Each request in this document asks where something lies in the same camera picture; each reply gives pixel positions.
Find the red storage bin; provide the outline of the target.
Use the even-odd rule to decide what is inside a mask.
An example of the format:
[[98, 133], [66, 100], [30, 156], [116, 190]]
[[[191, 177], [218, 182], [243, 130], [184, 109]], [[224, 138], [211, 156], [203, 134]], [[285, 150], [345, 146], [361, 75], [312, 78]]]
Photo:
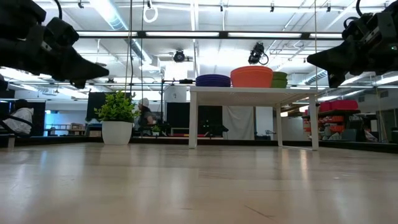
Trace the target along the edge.
[[358, 102], [356, 100], [334, 100], [320, 103], [319, 112], [357, 109]]

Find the white hanging cloth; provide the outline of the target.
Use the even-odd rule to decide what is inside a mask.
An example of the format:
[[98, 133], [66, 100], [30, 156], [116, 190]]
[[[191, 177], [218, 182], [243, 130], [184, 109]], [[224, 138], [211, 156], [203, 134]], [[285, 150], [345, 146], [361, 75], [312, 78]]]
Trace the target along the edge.
[[223, 126], [228, 129], [223, 138], [228, 140], [254, 140], [254, 108], [249, 106], [223, 106]]

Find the black partition panel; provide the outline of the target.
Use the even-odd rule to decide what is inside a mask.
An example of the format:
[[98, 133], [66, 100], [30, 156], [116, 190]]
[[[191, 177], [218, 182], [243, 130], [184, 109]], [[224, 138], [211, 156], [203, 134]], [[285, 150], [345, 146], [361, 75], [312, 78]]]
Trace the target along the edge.
[[122, 91], [117, 92], [94, 92], [88, 97], [86, 119], [91, 121], [124, 121], [133, 122], [132, 113], [134, 104], [131, 95]]
[[[188, 136], [190, 123], [189, 103], [167, 103], [166, 123], [170, 127], [173, 136]], [[222, 137], [223, 131], [223, 108], [221, 106], [199, 106], [198, 107], [198, 136], [199, 137]]]

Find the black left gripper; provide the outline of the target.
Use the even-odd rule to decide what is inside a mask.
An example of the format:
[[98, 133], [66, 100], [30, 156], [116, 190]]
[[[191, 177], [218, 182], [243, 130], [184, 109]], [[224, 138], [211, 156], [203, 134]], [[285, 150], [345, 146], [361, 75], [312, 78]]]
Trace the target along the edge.
[[109, 70], [84, 59], [73, 48], [78, 39], [73, 26], [58, 17], [45, 26], [33, 25], [20, 37], [15, 30], [4, 30], [0, 32], [0, 66], [60, 77], [84, 89], [87, 80], [108, 76]]

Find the green plant in white pot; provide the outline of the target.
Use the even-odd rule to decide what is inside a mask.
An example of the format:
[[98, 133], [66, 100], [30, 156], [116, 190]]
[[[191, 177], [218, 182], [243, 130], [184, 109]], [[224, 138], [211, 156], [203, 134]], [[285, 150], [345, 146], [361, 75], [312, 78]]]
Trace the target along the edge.
[[107, 93], [104, 103], [94, 112], [101, 121], [101, 135], [105, 144], [129, 144], [134, 122], [141, 113], [132, 102], [132, 96], [123, 91]]

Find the orange plastic bowl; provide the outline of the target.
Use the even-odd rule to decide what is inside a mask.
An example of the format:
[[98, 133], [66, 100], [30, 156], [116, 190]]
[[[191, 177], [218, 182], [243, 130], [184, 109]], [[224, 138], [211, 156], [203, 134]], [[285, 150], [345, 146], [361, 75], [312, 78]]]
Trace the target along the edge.
[[232, 73], [273, 73], [272, 70], [265, 70], [265, 69], [247, 69], [247, 70], [238, 70], [235, 69], [231, 71]]
[[233, 87], [238, 88], [270, 88], [273, 80], [272, 72], [240, 72], [231, 74]]

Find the metal storage rack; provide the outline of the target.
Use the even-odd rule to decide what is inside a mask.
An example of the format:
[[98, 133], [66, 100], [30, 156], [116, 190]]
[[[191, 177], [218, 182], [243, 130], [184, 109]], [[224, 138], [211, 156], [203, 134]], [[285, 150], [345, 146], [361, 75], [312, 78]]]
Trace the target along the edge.
[[319, 112], [317, 104], [318, 139], [320, 141], [378, 142], [377, 117], [359, 110]]

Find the white perforated metal shelf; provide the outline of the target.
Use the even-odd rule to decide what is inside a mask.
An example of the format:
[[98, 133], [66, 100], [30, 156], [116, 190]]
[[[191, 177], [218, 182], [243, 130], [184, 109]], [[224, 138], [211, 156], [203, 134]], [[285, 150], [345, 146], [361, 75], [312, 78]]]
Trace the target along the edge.
[[264, 106], [276, 109], [277, 145], [283, 146], [281, 107], [298, 100], [308, 98], [311, 124], [311, 150], [319, 149], [318, 110], [316, 90], [296, 90], [283, 88], [226, 88], [202, 87], [190, 88], [190, 123], [188, 147], [197, 147], [198, 107], [205, 106]]

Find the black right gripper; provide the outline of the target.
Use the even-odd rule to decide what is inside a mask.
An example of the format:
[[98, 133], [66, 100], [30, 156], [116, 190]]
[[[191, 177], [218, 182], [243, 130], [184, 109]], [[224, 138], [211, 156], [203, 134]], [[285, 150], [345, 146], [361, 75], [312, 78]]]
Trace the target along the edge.
[[339, 46], [307, 57], [307, 62], [325, 70], [330, 88], [338, 88], [345, 75], [375, 72], [382, 75], [398, 70], [398, 33], [395, 29], [374, 29], [358, 43], [344, 41]]

